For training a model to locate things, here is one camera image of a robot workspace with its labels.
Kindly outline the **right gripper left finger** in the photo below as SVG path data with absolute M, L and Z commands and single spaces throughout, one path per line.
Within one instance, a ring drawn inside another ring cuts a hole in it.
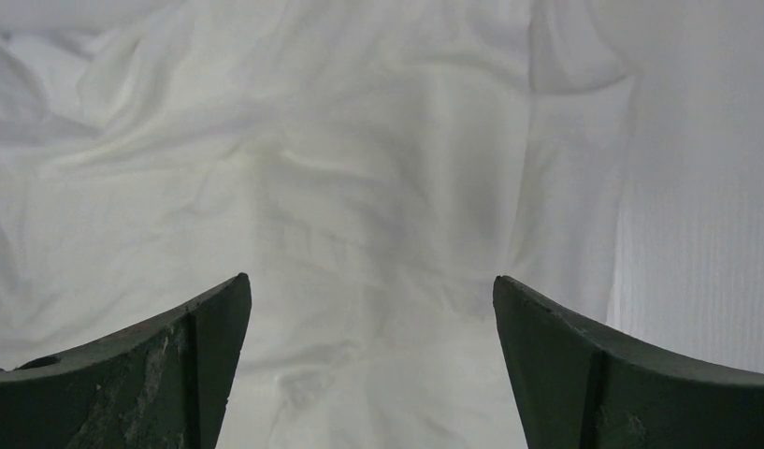
M 81 346 L 0 369 L 0 448 L 213 448 L 252 308 L 238 274 Z

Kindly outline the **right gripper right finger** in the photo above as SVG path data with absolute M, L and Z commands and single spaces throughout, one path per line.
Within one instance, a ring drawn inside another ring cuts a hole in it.
M 764 448 L 764 374 L 659 348 L 495 280 L 497 333 L 531 448 Z

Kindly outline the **white t shirt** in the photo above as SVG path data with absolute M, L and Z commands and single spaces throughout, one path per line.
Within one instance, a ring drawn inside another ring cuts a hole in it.
M 522 448 L 492 285 L 604 319 L 586 1 L 0 1 L 0 367 L 239 272 L 222 448 Z

